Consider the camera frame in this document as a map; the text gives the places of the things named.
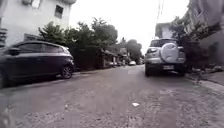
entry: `car door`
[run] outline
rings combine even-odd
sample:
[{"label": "car door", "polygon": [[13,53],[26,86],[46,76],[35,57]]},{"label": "car door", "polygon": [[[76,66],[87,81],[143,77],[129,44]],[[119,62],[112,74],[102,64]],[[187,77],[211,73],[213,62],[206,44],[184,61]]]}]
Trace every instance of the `car door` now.
[{"label": "car door", "polygon": [[66,57],[64,50],[55,45],[43,44],[44,52],[44,70],[46,74],[58,74]]},{"label": "car door", "polygon": [[30,77],[40,74],[41,43],[22,43],[14,46],[20,50],[16,56],[7,55],[7,67],[13,78]]}]

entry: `white suv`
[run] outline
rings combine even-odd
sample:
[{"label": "white suv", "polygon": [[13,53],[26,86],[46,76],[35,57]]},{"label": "white suv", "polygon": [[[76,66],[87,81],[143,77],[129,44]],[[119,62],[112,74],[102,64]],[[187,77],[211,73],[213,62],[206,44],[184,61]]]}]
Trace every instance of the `white suv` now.
[{"label": "white suv", "polygon": [[159,71],[176,71],[184,76],[186,72],[184,49],[173,39],[152,40],[145,55],[145,75]]}]

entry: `spare tire cover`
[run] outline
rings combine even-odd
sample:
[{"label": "spare tire cover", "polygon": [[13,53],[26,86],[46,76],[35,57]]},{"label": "spare tire cover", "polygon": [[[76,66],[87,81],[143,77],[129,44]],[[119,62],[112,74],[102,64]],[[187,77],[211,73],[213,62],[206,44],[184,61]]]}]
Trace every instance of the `spare tire cover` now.
[{"label": "spare tire cover", "polygon": [[161,58],[167,63],[174,63],[179,56],[179,49],[175,43],[164,44],[161,48]]}]

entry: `car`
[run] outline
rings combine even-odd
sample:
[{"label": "car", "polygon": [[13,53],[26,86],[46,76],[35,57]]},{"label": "car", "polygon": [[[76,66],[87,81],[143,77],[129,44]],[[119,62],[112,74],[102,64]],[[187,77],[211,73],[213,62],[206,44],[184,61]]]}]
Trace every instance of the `car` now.
[{"label": "car", "polygon": [[136,62],[135,61],[131,61],[130,63],[129,63],[129,66],[135,66],[136,65]]},{"label": "car", "polygon": [[60,75],[69,79],[74,71],[73,57],[61,45],[25,41],[0,49],[0,87],[30,77]]},{"label": "car", "polygon": [[181,76],[186,73],[184,48],[174,39],[152,40],[145,55],[145,75],[160,71],[176,71]]}]

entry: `balcony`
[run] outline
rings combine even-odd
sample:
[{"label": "balcony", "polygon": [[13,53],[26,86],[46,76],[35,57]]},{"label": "balcony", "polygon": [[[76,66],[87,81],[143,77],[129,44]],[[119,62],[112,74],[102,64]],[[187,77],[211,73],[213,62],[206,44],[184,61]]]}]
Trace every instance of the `balcony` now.
[{"label": "balcony", "polygon": [[62,1],[67,4],[74,4],[76,2],[76,0],[62,0]]}]

